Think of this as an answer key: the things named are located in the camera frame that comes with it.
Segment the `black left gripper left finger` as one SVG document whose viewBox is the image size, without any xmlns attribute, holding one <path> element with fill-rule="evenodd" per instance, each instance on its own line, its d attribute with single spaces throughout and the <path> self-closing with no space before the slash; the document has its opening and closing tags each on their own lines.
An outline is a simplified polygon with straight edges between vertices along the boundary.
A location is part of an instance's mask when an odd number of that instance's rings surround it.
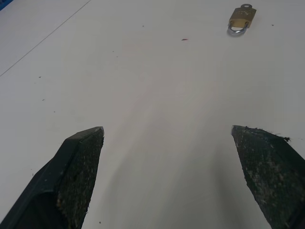
<svg viewBox="0 0 305 229">
<path fill-rule="evenodd" d="M 2 229 L 80 229 L 88 212 L 101 149 L 101 126 L 78 132 L 31 179 Z"/>
</svg>

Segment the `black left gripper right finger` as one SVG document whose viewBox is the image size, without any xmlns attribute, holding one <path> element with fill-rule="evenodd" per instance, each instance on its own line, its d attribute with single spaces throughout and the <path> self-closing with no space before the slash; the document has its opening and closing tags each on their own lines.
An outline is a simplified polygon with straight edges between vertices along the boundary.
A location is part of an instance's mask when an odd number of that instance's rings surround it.
<svg viewBox="0 0 305 229">
<path fill-rule="evenodd" d="M 246 184 L 273 229 L 305 227 L 305 160 L 281 137 L 263 129 L 231 130 Z"/>
</svg>

